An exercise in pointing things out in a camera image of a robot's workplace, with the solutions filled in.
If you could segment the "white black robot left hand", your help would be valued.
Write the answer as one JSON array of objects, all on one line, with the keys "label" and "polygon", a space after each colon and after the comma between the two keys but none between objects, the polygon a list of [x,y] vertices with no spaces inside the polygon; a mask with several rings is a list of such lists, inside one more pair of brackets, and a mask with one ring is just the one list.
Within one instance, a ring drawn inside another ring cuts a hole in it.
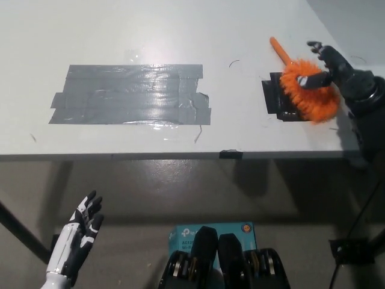
[{"label": "white black robot left hand", "polygon": [[93,190],[76,207],[58,235],[46,268],[43,288],[73,288],[90,253],[104,216],[102,197]]}]

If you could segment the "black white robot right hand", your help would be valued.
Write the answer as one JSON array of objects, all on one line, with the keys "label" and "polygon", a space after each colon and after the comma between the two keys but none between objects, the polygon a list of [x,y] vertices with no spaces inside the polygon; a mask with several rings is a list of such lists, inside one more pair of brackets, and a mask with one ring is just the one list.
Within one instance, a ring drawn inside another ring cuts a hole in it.
[{"label": "black white robot right hand", "polygon": [[343,86],[354,74],[353,67],[334,47],[323,45],[318,41],[308,41],[310,50],[318,55],[328,71],[321,71],[310,76],[304,74],[297,77],[297,83],[304,89],[318,89],[330,86],[332,83],[338,87]]}]

